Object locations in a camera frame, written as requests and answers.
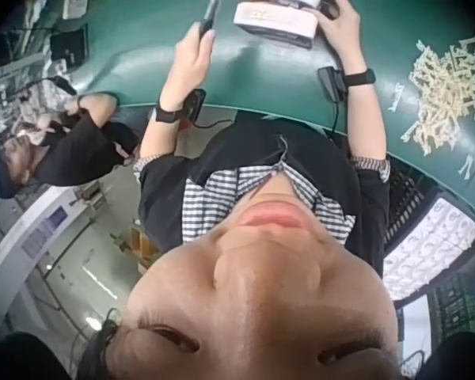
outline hand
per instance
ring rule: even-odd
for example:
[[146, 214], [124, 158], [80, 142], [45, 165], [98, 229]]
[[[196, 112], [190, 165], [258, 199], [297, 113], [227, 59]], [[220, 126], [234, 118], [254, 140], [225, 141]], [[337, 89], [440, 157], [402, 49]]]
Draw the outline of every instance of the hand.
[[79, 112], [78, 97], [73, 97], [72, 99], [70, 99], [65, 104], [64, 108], [68, 116], [72, 116], [78, 113]]
[[183, 108], [183, 102], [206, 79], [211, 64], [215, 31], [200, 39], [200, 23], [196, 22], [183, 40], [176, 45], [171, 71], [161, 92], [160, 104], [168, 112]]
[[360, 16], [350, 4], [349, 0], [336, 0], [340, 7], [340, 16], [336, 20], [329, 20], [324, 14], [315, 9], [303, 9], [314, 14], [318, 19], [322, 31], [341, 60], [351, 59], [361, 55], [360, 46]]

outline wrist strap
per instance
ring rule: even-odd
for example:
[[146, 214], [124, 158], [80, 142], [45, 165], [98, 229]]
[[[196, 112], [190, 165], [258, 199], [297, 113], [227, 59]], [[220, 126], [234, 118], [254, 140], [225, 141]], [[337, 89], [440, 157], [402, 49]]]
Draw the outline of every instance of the wrist strap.
[[372, 69], [367, 69], [360, 74], [351, 74], [343, 76], [343, 82], [348, 87], [372, 85], [376, 82], [377, 78], [374, 76]]

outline eye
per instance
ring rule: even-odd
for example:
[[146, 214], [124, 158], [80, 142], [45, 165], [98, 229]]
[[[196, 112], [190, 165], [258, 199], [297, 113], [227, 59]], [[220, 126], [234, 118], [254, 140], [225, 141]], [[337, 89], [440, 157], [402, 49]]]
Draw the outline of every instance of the eye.
[[193, 354], [199, 351], [200, 346], [197, 342], [175, 329], [162, 326], [155, 327], [152, 331], [176, 345], [183, 352]]
[[344, 358], [345, 356], [353, 355], [357, 352], [369, 349], [382, 349], [382, 336], [378, 332], [367, 334], [362, 340], [356, 340], [341, 344], [336, 348], [324, 350], [318, 355], [318, 361], [322, 364], [331, 364]]

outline nose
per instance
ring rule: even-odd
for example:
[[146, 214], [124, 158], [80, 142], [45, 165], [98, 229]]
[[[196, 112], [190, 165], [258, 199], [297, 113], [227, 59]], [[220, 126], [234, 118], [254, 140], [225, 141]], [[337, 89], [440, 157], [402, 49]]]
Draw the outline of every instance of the nose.
[[214, 282], [218, 297], [232, 300], [229, 311], [260, 314], [313, 297], [320, 287], [321, 266], [316, 255], [262, 240], [223, 252], [215, 265]]

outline sleeve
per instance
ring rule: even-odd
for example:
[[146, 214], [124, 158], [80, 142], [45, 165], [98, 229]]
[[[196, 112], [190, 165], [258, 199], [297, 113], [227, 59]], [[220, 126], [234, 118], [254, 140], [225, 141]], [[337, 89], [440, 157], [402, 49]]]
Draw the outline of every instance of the sleeve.
[[69, 134], [59, 140], [54, 150], [55, 160], [59, 165], [66, 163], [69, 168], [75, 167], [74, 163], [85, 164], [107, 144], [108, 140], [87, 114], [74, 125]]
[[389, 225], [390, 163], [371, 160], [373, 166], [354, 165], [362, 196], [361, 226], [364, 259], [382, 276], [384, 237]]
[[139, 219], [148, 238], [167, 252], [182, 244], [181, 212], [184, 186], [194, 160], [166, 154], [135, 164], [141, 185]]

